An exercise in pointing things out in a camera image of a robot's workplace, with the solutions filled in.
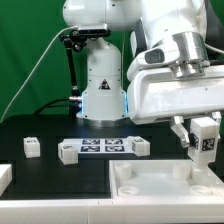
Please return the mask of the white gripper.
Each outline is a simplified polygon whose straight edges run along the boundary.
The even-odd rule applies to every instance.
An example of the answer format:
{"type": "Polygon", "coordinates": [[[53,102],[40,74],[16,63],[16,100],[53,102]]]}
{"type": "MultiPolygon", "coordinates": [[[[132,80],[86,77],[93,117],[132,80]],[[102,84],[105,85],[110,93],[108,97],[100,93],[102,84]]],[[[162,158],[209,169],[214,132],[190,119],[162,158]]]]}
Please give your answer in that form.
{"type": "Polygon", "coordinates": [[[170,128],[179,137],[183,148],[190,146],[184,118],[212,113],[221,124],[224,111],[224,65],[204,68],[204,76],[176,78],[167,66],[178,57],[174,51],[160,48],[140,53],[131,63],[127,77],[130,119],[135,124],[170,120],[170,128]]]}

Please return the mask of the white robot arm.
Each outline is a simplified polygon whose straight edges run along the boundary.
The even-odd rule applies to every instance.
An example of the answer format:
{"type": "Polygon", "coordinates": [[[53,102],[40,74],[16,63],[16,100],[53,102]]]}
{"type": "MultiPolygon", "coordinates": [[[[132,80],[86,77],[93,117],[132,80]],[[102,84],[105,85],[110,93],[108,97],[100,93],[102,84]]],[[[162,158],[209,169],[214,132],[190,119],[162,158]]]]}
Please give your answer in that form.
{"type": "Polygon", "coordinates": [[[76,51],[86,49],[82,119],[167,121],[183,146],[190,131],[217,138],[224,113],[224,65],[209,41],[221,24],[210,0],[65,0],[76,51]]]}

